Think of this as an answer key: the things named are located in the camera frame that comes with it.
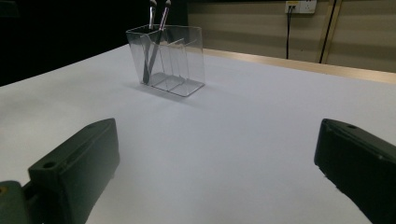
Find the beige wall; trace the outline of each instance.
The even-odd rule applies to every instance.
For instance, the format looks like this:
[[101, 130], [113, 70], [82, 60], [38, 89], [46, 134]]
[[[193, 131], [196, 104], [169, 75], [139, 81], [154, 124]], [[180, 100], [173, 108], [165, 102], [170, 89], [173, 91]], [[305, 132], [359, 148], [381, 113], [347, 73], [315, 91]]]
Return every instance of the beige wall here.
[[[344, 0], [326, 63], [396, 72], [396, 0]], [[329, 0], [314, 15], [293, 15], [290, 59], [316, 62]], [[285, 2], [190, 3], [189, 24], [207, 49], [286, 57]]]
[[396, 0], [343, 0], [326, 63], [396, 73]]

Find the screw hole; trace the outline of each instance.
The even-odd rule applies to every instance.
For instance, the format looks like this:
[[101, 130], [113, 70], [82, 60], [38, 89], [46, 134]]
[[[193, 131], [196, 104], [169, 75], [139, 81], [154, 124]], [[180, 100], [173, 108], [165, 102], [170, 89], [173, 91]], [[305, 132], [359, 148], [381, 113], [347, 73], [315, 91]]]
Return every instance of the screw hole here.
[[43, 165], [43, 167], [46, 168], [46, 169], [49, 169], [49, 168], [54, 167], [55, 164], [56, 164], [55, 162], [50, 161], [50, 162], [45, 163], [45, 164]]
[[0, 196], [6, 193], [6, 191], [7, 191], [7, 187], [0, 186]]

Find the electrical outlet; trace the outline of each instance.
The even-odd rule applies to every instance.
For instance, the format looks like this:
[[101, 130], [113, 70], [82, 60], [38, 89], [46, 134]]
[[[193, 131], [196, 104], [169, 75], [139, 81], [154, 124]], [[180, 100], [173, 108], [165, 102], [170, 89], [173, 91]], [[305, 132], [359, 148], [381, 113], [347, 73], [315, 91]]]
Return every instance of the electrical outlet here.
[[286, 1], [285, 13], [289, 12], [289, 7], [293, 7], [291, 13], [300, 13], [300, 1]]
[[300, 2], [300, 13], [314, 14], [317, 7], [317, 0], [304, 0]]

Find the white tabletop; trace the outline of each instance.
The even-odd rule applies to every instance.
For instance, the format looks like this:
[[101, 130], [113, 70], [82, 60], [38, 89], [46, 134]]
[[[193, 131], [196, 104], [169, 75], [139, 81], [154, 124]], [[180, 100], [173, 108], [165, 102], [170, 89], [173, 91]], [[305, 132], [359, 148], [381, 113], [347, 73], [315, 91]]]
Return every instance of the white tabletop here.
[[322, 119], [396, 145], [396, 85], [205, 56], [182, 98], [138, 83], [127, 46], [0, 88], [0, 180], [115, 118], [121, 162], [91, 224], [370, 223], [314, 164]]

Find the transparent pen holder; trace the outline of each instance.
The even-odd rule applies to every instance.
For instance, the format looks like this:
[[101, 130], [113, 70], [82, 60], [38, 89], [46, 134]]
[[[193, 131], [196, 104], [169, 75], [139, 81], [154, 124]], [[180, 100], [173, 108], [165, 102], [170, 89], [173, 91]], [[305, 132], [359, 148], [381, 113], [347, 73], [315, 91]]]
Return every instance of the transparent pen holder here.
[[126, 32], [140, 83], [180, 96], [205, 85], [202, 31], [199, 27], [154, 25]]

